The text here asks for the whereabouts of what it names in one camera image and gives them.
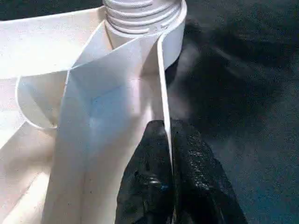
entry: black surface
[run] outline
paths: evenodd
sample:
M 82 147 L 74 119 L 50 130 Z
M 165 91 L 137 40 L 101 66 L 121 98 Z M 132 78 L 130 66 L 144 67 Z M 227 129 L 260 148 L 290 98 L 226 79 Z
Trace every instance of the black surface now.
M 0 20 L 99 1 L 0 1 Z M 249 223 L 299 223 L 299 3 L 187 0 L 183 50 L 166 74 L 171 116 L 221 161 Z

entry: white plastic part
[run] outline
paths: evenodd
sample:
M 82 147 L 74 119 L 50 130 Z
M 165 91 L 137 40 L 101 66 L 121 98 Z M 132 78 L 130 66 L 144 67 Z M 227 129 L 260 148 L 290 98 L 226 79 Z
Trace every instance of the white plastic part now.
M 148 34 L 167 28 L 180 14 L 180 0 L 104 0 L 107 19 L 124 33 Z

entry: threaded neck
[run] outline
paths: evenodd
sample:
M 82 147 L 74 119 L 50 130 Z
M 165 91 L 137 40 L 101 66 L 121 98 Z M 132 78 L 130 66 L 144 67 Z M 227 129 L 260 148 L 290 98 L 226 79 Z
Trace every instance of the threaded neck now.
M 107 20 L 128 34 L 146 34 L 167 28 L 181 9 L 180 0 L 104 0 Z

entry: black fabric background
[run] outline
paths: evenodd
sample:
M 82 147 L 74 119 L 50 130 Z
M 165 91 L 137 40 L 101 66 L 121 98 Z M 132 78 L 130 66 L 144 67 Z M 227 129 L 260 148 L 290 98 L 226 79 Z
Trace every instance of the black fabric background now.
M 0 0 L 0 20 L 100 0 Z M 249 223 L 299 223 L 299 3 L 187 0 L 180 58 L 166 72 L 171 116 L 221 161 Z

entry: plastic compartment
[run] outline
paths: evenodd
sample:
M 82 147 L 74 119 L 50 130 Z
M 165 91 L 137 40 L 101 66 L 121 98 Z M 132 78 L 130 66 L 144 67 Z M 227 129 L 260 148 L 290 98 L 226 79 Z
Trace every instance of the plastic compartment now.
M 117 31 L 100 24 L 111 45 L 95 55 L 91 38 L 82 55 L 92 60 L 76 62 L 67 77 L 43 224 L 114 223 L 123 171 L 147 123 L 163 119 L 170 134 L 164 70 L 180 53 L 185 16 L 183 1 L 166 32 L 115 45 Z
M 0 223 L 40 224 L 56 135 L 49 128 L 57 125 L 67 70 L 103 19 L 101 7 L 0 22 Z M 44 98 L 50 106 L 39 103 Z M 36 111 L 49 112 L 51 125 L 35 120 Z

